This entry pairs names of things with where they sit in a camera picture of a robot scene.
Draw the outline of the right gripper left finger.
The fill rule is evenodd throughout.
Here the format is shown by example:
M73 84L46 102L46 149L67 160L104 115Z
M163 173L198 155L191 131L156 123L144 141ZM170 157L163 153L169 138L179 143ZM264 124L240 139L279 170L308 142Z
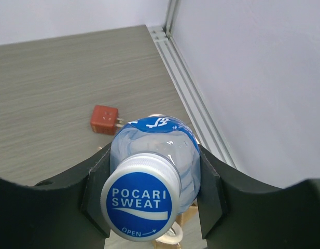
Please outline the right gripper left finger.
M0 178L0 248L104 248L110 146L34 186Z

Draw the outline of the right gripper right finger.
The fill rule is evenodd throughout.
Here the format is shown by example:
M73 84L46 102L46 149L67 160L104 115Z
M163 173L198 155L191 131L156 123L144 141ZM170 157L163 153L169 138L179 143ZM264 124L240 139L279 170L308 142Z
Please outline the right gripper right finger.
M320 248L320 179L281 189L200 148L198 209L208 248Z

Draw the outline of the Pocari Sweat bottle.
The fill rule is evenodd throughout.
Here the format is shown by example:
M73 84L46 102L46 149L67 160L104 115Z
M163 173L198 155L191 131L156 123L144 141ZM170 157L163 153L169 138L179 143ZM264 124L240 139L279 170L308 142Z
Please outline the Pocari Sweat bottle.
M165 234L201 187L200 149L181 120L156 115L131 121L110 147L101 211L112 231L135 242Z

